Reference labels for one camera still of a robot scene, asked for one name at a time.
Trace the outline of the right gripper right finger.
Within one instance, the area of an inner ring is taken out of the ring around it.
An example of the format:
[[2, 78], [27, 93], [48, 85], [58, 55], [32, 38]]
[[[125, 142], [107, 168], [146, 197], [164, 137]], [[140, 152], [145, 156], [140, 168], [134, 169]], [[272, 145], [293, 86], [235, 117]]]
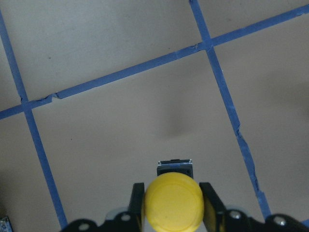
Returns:
[[204, 201], [203, 223], [207, 231], [224, 231], [224, 214], [226, 207], [218, 194], [208, 182], [200, 182]]

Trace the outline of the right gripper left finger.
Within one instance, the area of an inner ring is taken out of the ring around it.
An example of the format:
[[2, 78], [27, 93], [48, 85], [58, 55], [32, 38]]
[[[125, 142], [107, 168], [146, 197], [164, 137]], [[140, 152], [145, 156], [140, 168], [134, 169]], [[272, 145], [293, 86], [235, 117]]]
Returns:
[[144, 183], [133, 184], [129, 202], [129, 213], [133, 215], [139, 229], [143, 229], [144, 226], [144, 194]]

